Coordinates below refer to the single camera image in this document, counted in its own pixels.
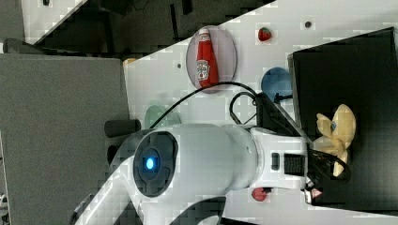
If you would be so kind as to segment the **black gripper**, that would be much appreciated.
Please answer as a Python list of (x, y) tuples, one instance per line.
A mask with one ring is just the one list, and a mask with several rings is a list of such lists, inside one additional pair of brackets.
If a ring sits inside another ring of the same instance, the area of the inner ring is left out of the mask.
[(331, 142), (309, 143), (305, 187), (321, 188), (327, 180), (347, 183), (351, 178), (351, 171), (346, 159), (343, 159), (346, 153), (346, 150), (341, 151)]

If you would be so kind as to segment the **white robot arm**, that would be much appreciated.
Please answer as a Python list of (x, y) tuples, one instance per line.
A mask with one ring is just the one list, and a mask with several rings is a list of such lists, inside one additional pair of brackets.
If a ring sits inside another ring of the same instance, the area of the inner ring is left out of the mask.
[(310, 189), (311, 159), (324, 175), (344, 165), (301, 136), (260, 127), (185, 124), (140, 130), (117, 149), (106, 181), (71, 225), (116, 225), (128, 205), (143, 225), (219, 225), (231, 191)]

